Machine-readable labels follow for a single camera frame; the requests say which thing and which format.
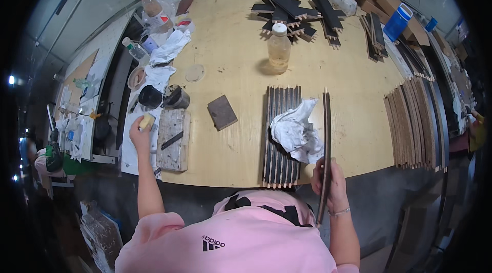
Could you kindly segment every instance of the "plastic bottle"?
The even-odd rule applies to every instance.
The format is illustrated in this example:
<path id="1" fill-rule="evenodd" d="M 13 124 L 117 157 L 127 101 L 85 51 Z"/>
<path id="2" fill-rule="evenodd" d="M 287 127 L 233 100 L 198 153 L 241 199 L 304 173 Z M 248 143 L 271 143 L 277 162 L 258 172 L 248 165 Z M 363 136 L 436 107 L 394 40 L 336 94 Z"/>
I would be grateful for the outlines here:
<path id="1" fill-rule="evenodd" d="M 91 87 L 92 84 L 86 79 L 73 79 L 75 86 L 80 89 L 85 89 L 86 87 Z"/>
<path id="2" fill-rule="evenodd" d="M 268 40 L 268 62 L 272 73 L 282 74 L 287 70 L 291 43 L 287 38 L 287 26 L 277 23 L 272 28 L 273 35 Z"/>
<path id="3" fill-rule="evenodd" d="M 413 11 L 404 3 L 400 4 L 398 9 L 393 12 L 390 21 L 386 23 L 383 29 L 392 42 L 398 39 L 398 36 L 403 32 L 412 16 Z"/>
<path id="4" fill-rule="evenodd" d="M 164 13 L 162 6 L 157 0 L 142 0 L 144 11 L 149 16 L 149 23 L 154 26 L 158 32 L 167 33 L 173 28 L 173 22 Z"/>
<path id="5" fill-rule="evenodd" d="M 146 66 L 149 64 L 151 57 L 149 53 L 137 42 L 131 41 L 130 38 L 124 37 L 121 42 L 127 49 L 128 52 L 136 59 L 140 64 Z"/>

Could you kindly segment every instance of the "white rag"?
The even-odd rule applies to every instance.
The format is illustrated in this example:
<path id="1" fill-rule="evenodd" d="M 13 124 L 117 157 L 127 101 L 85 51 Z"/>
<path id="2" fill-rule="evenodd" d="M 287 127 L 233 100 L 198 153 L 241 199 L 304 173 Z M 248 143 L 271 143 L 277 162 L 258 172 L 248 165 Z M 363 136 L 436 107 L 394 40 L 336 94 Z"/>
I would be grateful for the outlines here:
<path id="1" fill-rule="evenodd" d="M 303 99 L 295 110 L 275 116 L 270 124 L 272 139 L 280 143 L 292 158 L 306 164 L 316 164 L 325 152 L 325 144 L 308 121 L 317 102 L 315 98 Z"/>
<path id="2" fill-rule="evenodd" d="M 191 33 L 189 30 L 184 31 L 184 33 L 181 30 L 175 30 L 166 43 L 152 51 L 149 64 L 155 66 L 156 64 L 172 61 L 190 41 Z"/>

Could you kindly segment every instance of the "yellow sponge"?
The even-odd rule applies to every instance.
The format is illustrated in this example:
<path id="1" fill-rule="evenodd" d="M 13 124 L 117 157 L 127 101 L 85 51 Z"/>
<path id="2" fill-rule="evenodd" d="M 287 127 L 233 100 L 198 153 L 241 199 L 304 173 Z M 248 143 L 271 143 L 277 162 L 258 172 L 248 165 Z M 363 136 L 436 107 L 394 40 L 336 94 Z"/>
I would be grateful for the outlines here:
<path id="1" fill-rule="evenodd" d="M 144 119 L 140 122 L 139 127 L 143 130 L 147 127 L 147 125 L 153 126 L 153 123 L 156 121 L 156 118 L 152 116 L 150 113 L 144 114 Z"/>

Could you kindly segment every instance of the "blue container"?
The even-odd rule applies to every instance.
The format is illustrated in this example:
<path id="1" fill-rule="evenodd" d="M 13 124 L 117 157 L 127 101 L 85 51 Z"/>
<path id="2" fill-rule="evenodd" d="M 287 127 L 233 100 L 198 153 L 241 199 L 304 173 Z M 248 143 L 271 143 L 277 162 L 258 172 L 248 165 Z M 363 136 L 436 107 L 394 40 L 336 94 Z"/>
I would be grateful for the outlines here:
<path id="1" fill-rule="evenodd" d="M 436 25 L 437 25 L 437 20 L 434 19 L 434 17 L 432 17 L 432 19 L 430 19 L 429 23 L 427 23 L 426 25 L 426 30 L 430 33 L 432 32 L 432 30 Z"/>
<path id="2" fill-rule="evenodd" d="M 386 26 L 383 29 L 392 42 L 398 39 L 398 36 L 403 32 L 412 16 L 413 11 L 411 11 L 404 3 L 400 4 L 398 9 L 393 12 L 390 21 L 386 23 Z"/>

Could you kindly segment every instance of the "hand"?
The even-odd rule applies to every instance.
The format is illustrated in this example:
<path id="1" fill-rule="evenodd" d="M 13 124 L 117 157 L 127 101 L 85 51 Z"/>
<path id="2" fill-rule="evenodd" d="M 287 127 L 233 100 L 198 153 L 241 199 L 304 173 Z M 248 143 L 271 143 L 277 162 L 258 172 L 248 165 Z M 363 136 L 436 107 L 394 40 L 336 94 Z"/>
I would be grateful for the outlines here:
<path id="1" fill-rule="evenodd" d="M 323 177 L 325 158 L 321 158 L 316 162 L 316 167 L 312 171 L 311 177 L 311 187 L 312 190 L 317 194 L 321 194 L 321 179 Z M 331 213 L 336 213 L 345 210 L 349 207 L 345 176 L 343 171 L 336 163 L 335 158 L 330 161 L 331 172 L 332 172 L 332 182 L 330 185 L 330 194 L 328 196 L 328 201 L 326 205 Z"/>
<path id="2" fill-rule="evenodd" d="M 151 154 L 151 141 L 150 141 L 150 131 L 151 126 L 147 125 L 147 127 L 143 130 L 139 130 L 139 124 L 144 119 L 144 116 L 138 117 L 135 122 L 132 123 L 130 128 L 130 139 L 135 148 L 137 149 L 137 154 L 150 155 Z"/>

